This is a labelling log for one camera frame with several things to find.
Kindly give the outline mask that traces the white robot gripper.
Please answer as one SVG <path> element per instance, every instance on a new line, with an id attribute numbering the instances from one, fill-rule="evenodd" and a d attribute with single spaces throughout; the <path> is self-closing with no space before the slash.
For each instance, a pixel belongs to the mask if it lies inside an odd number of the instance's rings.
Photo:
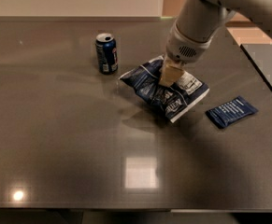
<path id="1" fill-rule="evenodd" d="M 166 54 L 161 68 L 159 84 L 170 87 L 185 73 L 185 63 L 196 62 L 209 48 L 212 30 L 183 32 L 178 21 L 173 23 L 166 41 Z"/>

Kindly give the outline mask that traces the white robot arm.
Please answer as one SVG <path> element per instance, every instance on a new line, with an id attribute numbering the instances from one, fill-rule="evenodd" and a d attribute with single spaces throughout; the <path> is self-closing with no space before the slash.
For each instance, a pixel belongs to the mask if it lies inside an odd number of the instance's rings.
<path id="1" fill-rule="evenodd" d="M 160 84 L 171 86 L 209 48 L 217 30 L 239 13 L 272 39 L 272 0 L 186 0 L 166 42 Z"/>

